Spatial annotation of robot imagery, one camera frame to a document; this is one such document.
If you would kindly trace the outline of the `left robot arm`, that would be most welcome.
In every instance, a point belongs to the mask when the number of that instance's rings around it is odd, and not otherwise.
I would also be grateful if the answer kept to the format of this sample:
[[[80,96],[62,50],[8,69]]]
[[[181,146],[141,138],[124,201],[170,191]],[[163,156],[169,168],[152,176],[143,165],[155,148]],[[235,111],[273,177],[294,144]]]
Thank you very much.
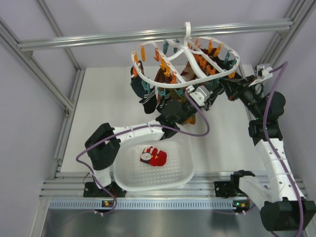
[[[177,133],[191,135],[181,130],[187,120],[201,110],[208,110],[222,89],[213,92],[205,86],[193,91],[185,90],[186,102],[165,99],[159,105],[160,115],[154,120],[130,127],[112,127],[101,124],[86,140],[85,152],[91,160],[90,172],[95,182],[94,189],[101,196],[107,196],[112,189],[110,166],[115,162],[119,150],[124,145],[137,145],[147,141],[160,141],[173,137]]]

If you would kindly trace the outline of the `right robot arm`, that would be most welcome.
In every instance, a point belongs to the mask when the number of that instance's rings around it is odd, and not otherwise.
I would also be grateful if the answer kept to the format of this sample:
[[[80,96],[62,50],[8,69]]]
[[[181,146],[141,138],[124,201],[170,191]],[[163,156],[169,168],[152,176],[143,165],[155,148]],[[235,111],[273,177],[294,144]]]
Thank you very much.
[[[248,133],[267,172],[270,188],[261,185],[251,171],[240,170],[231,175],[230,189],[236,196],[246,194],[260,211],[264,228],[269,232],[296,231],[299,236],[316,213],[316,204],[306,200],[294,180],[287,161],[278,119],[284,113],[286,99],[272,91],[266,96],[241,80],[221,80],[228,99],[239,99],[255,119]]]

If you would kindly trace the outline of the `white round clip hanger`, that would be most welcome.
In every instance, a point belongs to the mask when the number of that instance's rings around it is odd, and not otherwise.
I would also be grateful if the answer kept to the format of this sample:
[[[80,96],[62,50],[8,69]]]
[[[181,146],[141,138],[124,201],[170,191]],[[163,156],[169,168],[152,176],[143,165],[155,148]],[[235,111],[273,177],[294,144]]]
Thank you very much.
[[[144,83],[161,88],[182,88],[194,84],[202,84],[204,82],[223,78],[224,76],[236,75],[240,57],[239,54],[224,42],[212,37],[192,37],[191,24],[185,23],[187,30],[184,38],[165,39],[165,40],[148,40],[139,44],[131,53],[133,73],[139,76]],[[213,48],[217,48],[218,57],[221,60],[234,60],[235,65],[228,71],[224,71],[207,55]],[[154,79],[160,68],[160,56],[163,55],[167,63],[166,72],[164,74],[172,77],[170,84],[155,82]],[[190,63],[192,70],[196,75],[196,79],[185,81],[180,75],[187,63]],[[211,71],[208,68],[209,75],[206,72],[207,63],[214,67]]]

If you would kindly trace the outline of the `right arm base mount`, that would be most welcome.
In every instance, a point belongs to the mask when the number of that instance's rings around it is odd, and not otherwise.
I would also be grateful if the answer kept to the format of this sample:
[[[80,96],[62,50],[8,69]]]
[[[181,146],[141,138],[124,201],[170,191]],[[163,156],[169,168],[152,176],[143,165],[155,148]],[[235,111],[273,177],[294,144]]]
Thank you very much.
[[[256,175],[251,171],[239,170],[230,175],[230,181],[214,182],[215,194],[218,198],[245,197],[246,194],[239,188],[239,180],[244,176]]]

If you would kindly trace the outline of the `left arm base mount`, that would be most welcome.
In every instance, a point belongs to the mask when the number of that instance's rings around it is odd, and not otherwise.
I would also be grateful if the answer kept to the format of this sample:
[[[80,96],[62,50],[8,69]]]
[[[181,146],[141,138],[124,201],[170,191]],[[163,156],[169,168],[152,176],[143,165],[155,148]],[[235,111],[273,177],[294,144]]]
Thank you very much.
[[[116,182],[112,182],[105,187],[114,197],[124,198],[126,191],[117,185]],[[86,182],[84,186],[83,196],[85,198],[110,198],[111,196],[103,189],[98,188],[95,182]]]

